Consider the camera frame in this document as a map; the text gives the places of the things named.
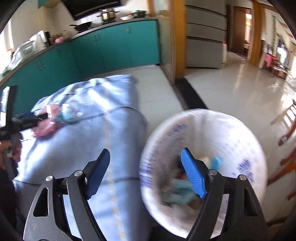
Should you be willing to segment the person's left hand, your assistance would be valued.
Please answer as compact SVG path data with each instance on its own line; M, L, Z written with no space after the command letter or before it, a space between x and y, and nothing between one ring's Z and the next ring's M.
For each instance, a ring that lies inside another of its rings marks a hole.
M21 159L21 148L22 143L21 140L23 139L23 136L21 133L16 134L16 137L18 138L13 144L11 141L1 141L1 160L0 160L0 168L6 169L6 165L4 163L4 150L10 149L13 153L13 160L15 163L18 163Z

